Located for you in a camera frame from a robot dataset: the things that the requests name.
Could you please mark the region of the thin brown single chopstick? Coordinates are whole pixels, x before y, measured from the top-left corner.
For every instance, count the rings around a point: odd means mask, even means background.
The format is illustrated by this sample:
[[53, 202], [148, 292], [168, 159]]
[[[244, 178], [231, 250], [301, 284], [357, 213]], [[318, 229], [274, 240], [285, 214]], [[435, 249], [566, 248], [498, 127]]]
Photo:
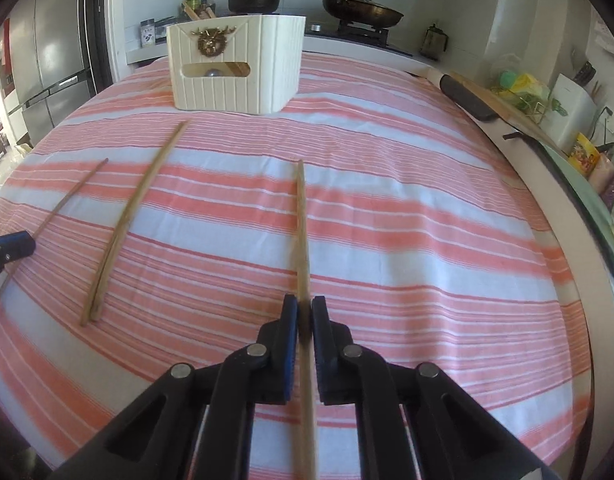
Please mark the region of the thin brown single chopstick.
[[[109, 162], [109, 159], [105, 158], [102, 159], [101, 162], [98, 162], [98, 164], [96, 166], [94, 166], [94, 168], [92, 168], [88, 174], [86, 174], [85, 177], [82, 177], [76, 184], [74, 184], [72, 186], [72, 188], [66, 193], [66, 195], [61, 198], [59, 200], [59, 203], [57, 203], [56, 206], [53, 207], [53, 209], [51, 210], [50, 214], [48, 214], [48, 217], [45, 218], [44, 221], [42, 221], [42, 223], [40, 223], [40, 226], [38, 226], [38, 228], [36, 229], [36, 231], [34, 232], [34, 234], [32, 235], [32, 239], [37, 242], [38, 238], [40, 237], [40, 235], [42, 235], [42, 233], [45, 231], [46, 227], [48, 226], [48, 224], [57, 217], [58, 213], [68, 204], [68, 202], [70, 200], [72, 200], [72, 198], [78, 193], [80, 192], [80, 190], [90, 181], [90, 179], [100, 170], [102, 169], [104, 166], [106, 166], [106, 164]], [[12, 278], [14, 277], [14, 274], [16, 274], [16, 271], [19, 270], [19, 267], [21, 266], [21, 263], [18, 261], [16, 262], [11, 270], [8, 272], [7, 276], [4, 278], [4, 281], [2, 282], [2, 284], [0, 285], [0, 302], [1, 302], [1, 296], [2, 294], [6, 291], [10, 281], [12, 280]]]

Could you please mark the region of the oil bottles cluster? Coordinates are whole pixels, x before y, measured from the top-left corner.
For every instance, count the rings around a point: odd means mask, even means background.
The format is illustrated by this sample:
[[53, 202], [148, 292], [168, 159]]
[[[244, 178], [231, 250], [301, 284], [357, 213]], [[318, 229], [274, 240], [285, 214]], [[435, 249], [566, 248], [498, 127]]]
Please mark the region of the oil bottles cluster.
[[215, 18], [216, 2], [214, 0], [182, 0], [180, 14], [184, 20]]

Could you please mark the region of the wok with glass lid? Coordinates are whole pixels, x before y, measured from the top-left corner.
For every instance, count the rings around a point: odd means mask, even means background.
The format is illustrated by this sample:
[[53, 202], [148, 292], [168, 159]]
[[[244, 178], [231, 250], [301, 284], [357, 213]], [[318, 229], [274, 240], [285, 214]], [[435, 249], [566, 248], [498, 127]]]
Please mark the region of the wok with glass lid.
[[372, 0], [321, 0], [324, 11], [345, 24], [368, 25], [374, 29], [396, 26], [403, 14]]

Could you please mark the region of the dark glass kettle jar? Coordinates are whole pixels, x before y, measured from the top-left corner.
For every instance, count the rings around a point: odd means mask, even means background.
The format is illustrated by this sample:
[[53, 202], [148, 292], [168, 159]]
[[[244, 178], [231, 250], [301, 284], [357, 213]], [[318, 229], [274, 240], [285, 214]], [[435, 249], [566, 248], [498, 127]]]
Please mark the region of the dark glass kettle jar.
[[436, 24], [426, 29], [420, 48], [424, 58], [438, 61], [448, 48], [449, 36]]

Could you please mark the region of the pink white striped tablecloth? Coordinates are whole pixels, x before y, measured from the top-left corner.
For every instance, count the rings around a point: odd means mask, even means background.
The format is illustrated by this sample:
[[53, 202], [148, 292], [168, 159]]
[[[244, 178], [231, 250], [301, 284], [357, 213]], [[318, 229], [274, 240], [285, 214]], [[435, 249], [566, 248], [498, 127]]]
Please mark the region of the pink white striped tablecloth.
[[[144, 196], [100, 318], [80, 325], [118, 219]], [[168, 63], [136, 70], [40, 142], [0, 190], [0, 235], [40, 235], [0, 302], [0, 407], [50, 466], [173, 364], [219, 363], [293, 292], [297, 163], [311, 290], [391, 363], [436, 363], [545, 462], [577, 440], [591, 359], [572, 272], [534, 197], [433, 84], [305, 54], [270, 116], [185, 113]]]

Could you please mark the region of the white knife block holder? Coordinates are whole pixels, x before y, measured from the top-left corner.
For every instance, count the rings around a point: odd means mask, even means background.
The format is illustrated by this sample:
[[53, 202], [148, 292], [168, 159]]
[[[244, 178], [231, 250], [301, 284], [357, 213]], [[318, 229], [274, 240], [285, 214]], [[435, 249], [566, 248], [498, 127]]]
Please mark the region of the white knife block holder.
[[569, 153], [578, 134], [587, 134], [595, 112], [587, 90], [560, 74], [539, 127], [561, 151]]

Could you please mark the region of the black gas cooktop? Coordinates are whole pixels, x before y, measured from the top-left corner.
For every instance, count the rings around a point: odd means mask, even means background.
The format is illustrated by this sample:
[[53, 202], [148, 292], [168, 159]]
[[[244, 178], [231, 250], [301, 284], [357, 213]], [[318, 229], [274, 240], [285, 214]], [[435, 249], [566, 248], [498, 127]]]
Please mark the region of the black gas cooktop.
[[306, 27], [305, 34], [307, 36], [364, 44], [368, 47], [406, 55], [409, 58], [413, 56], [411, 52], [392, 46], [388, 42], [388, 30], [386, 28], [373, 28], [360, 26], [359, 24], [346, 24], [344, 22], [339, 22], [336, 27], [325, 27], [324, 25], [313, 23]]

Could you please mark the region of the yellow snack packet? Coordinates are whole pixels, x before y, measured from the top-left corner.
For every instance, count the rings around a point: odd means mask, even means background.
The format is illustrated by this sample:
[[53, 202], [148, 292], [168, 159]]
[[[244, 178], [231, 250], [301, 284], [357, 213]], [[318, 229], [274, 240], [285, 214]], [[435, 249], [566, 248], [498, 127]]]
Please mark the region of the yellow snack packet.
[[590, 177], [600, 159], [600, 152], [581, 132], [577, 133], [568, 162], [585, 178]]

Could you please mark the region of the light wooden chopstick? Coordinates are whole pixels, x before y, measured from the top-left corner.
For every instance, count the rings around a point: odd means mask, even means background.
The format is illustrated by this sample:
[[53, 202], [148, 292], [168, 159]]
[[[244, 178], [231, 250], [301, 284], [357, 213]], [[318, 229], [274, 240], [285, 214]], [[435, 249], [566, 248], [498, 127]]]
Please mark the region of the light wooden chopstick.
[[296, 273], [298, 300], [299, 404], [301, 404], [301, 466], [305, 479], [318, 479], [318, 426], [310, 317], [310, 266], [307, 229], [307, 192], [305, 164], [296, 170]]

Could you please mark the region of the black spice rack with jars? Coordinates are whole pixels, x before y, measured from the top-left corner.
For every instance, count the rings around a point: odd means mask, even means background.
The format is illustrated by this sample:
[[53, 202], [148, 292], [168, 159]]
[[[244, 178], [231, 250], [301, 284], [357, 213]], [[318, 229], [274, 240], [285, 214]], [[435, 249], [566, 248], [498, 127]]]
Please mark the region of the black spice rack with jars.
[[155, 32], [155, 44], [162, 44], [166, 41], [167, 27], [178, 23], [178, 18], [169, 16], [168, 18], [162, 18], [154, 23]]

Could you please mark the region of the grey double door refrigerator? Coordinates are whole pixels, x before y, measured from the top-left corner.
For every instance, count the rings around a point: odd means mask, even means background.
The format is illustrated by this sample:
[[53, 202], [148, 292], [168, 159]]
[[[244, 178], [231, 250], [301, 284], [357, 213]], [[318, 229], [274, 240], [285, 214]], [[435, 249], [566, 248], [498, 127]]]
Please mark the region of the grey double door refrigerator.
[[14, 88], [35, 146], [94, 96], [85, 0], [19, 0], [9, 20]]

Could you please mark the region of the white patterned spice jar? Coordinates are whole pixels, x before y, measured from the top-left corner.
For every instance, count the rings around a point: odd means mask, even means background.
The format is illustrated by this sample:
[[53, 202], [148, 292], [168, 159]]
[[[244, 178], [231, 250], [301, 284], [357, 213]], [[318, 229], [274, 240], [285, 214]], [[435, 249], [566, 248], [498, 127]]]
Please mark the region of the white patterned spice jar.
[[146, 48], [155, 45], [155, 21], [153, 18], [140, 23], [140, 44]]

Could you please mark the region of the brown chopstick pair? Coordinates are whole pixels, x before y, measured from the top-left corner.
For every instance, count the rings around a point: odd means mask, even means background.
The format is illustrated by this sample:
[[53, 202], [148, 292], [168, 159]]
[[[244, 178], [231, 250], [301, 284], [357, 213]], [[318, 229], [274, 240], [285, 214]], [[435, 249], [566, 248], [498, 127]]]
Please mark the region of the brown chopstick pair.
[[118, 219], [109, 243], [104, 249], [101, 261], [98, 265], [94, 280], [90, 286], [87, 298], [84, 303], [82, 314], [80, 315], [80, 325], [86, 326], [89, 322], [97, 321], [100, 318], [103, 307], [103, 300], [106, 296], [106, 291], [109, 287], [109, 280], [114, 268], [115, 261], [121, 251], [124, 240], [128, 234], [129, 228], [134, 221], [136, 214], [141, 206], [144, 196], [150, 190], [151, 184], [161, 170], [164, 162], [175, 147], [181, 136], [188, 129], [190, 122], [181, 122], [171, 134], [165, 144], [155, 154], [152, 162], [144, 171], [144, 175], [140, 178], [136, 190], [132, 192], [129, 200]]

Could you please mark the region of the cream ribbed storage box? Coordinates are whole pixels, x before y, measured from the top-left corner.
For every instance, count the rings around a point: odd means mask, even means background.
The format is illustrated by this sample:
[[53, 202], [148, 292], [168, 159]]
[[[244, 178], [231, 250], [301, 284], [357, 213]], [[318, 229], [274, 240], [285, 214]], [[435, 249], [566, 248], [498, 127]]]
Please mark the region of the cream ribbed storage box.
[[175, 106], [279, 112], [298, 90], [305, 24], [300, 15], [241, 14], [169, 26]]

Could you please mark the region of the wooden cutting board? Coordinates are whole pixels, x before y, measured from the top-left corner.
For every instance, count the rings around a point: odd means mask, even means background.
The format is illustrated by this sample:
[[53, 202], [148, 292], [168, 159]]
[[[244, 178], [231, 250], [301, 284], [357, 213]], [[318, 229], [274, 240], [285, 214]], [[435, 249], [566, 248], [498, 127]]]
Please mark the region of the wooden cutting board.
[[478, 99], [481, 99], [482, 102], [485, 102], [494, 112], [496, 112], [501, 119], [507, 122], [510, 126], [515, 128], [516, 130], [529, 134], [533, 138], [543, 142], [546, 145], [549, 145], [550, 148], [553, 148], [557, 151], [558, 154], [563, 157], [566, 156], [566, 153], [559, 148], [552, 139], [544, 133], [530, 118], [528, 118], [525, 114], [523, 114], [520, 110], [513, 107], [510, 103], [503, 101], [493, 94], [490, 90], [482, 88], [476, 82], [471, 81], [471, 79], [465, 78], [464, 76], [450, 72], [449, 75], [456, 79], [463, 87], [467, 88], [468, 91], [472, 92], [474, 96], [477, 96]]

